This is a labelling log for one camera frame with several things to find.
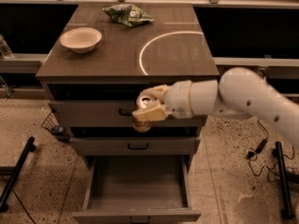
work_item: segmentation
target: kitchen counter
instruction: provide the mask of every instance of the kitchen counter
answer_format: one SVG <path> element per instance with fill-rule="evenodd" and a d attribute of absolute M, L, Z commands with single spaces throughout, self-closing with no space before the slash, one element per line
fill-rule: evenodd
<path fill-rule="evenodd" d="M 103 7 L 111 5 L 80 4 L 64 31 L 88 26 L 100 31 L 102 40 L 86 54 L 76 54 L 57 40 L 36 77 L 111 80 L 218 74 L 192 5 L 136 4 L 154 21 L 135 28 L 116 23 L 105 14 Z"/>

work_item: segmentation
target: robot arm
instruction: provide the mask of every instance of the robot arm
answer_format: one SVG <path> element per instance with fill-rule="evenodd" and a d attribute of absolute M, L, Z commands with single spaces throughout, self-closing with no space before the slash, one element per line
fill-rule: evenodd
<path fill-rule="evenodd" d="M 180 81 L 144 90 L 133 112 L 139 121 L 190 119 L 198 115 L 263 119 L 299 148 L 299 105 L 246 68 L 227 71 L 220 82 Z"/>

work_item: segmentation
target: curved white line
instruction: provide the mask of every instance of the curved white line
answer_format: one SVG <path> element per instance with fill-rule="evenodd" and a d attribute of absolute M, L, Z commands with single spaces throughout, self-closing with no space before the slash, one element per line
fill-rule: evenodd
<path fill-rule="evenodd" d="M 168 34 L 163 34 L 163 35 L 158 35 L 156 36 L 155 38 L 151 39 L 151 41 L 149 41 L 143 48 L 142 50 L 140 51 L 140 54 L 139 54 L 139 66 L 143 72 L 144 75 L 148 76 L 149 74 L 146 72 L 146 70 L 144 69 L 143 67 L 143 63 L 142 63 L 142 55 L 143 55 L 143 52 L 144 50 L 152 43 L 154 42 L 155 40 L 158 40 L 162 37 L 165 37 L 165 36 L 168 36 L 168 35 L 173 35 L 173 34 L 200 34 L 202 35 L 203 33 L 202 32 L 195 32 L 195 31 L 179 31 L 179 32 L 172 32 L 172 33 L 168 33 Z"/>

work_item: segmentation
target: terrazzo floor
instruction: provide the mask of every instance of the terrazzo floor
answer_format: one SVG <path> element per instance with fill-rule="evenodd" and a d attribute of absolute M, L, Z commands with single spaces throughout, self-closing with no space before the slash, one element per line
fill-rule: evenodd
<path fill-rule="evenodd" d="M 14 187 L 21 202 L 38 224 L 75 224 L 72 212 L 83 204 L 89 171 L 71 145 L 60 142 L 41 127 L 49 114 L 48 100 L 31 93 L 25 99 L 14 95 L 0 99 L 0 165 L 15 165 L 28 138 L 35 138 L 35 152 L 29 153 Z M 252 168 L 259 173 L 263 165 L 273 166 L 275 142 L 292 157 L 292 146 L 268 127 L 269 139 Z M 256 118 L 247 120 L 209 117 L 201 133 L 201 144 L 189 171 L 192 207 L 201 210 L 198 224 L 264 224 L 295 223 L 285 220 L 278 178 L 263 169 L 254 176 L 246 158 L 255 150 L 266 133 Z M 298 150 L 286 166 L 299 167 Z M 0 180 L 0 188 L 5 181 Z M 299 186 L 290 184 L 292 203 L 299 202 Z M 34 223 L 14 193 L 8 200 L 8 210 L 0 214 L 1 224 Z"/>

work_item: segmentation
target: black metal stand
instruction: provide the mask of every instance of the black metal stand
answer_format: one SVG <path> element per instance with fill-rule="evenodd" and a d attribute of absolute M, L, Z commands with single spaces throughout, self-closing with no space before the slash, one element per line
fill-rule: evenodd
<path fill-rule="evenodd" d="M 34 152 L 36 150 L 36 146 L 34 145 L 34 137 L 30 137 L 27 141 L 26 146 L 24 147 L 19 160 L 14 167 L 0 167 L 0 175 L 9 175 L 9 180 L 1 194 L 0 197 L 0 213 L 6 212 L 8 209 L 7 205 L 7 198 L 17 181 L 18 175 L 21 171 L 22 166 L 25 163 L 25 160 L 27 158 L 27 155 L 29 152 Z"/>
<path fill-rule="evenodd" d="M 286 167 L 283 158 L 282 146 L 280 142 L 275 143 L 276 149 L 273 150 L 273 156 L 278 159 L 278 168 L 280 175 L 280 186 L 282 192 L 282 198 L 284 203 L 284 209 L 281 211 L 281 215 L 284 218 L 292 219 L 294 213 L 292 210 L 292 200 L 290 195 L 289 183 L 287 180 Z"/>

